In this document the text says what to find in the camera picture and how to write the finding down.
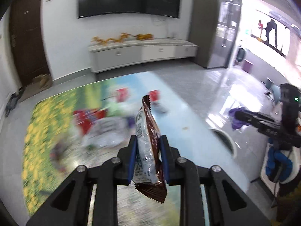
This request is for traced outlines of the right hand white blue glove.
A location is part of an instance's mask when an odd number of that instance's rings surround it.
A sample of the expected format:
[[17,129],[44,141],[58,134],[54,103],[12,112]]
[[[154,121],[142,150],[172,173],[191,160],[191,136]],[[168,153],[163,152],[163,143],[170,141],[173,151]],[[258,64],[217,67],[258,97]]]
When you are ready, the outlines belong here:
[[280,150],[277,148],[278,142],[272,138],[268,139],[268,143],[265,175],[271,182],[297,186],[300,182],[300,148],[293,146],[288,150]]

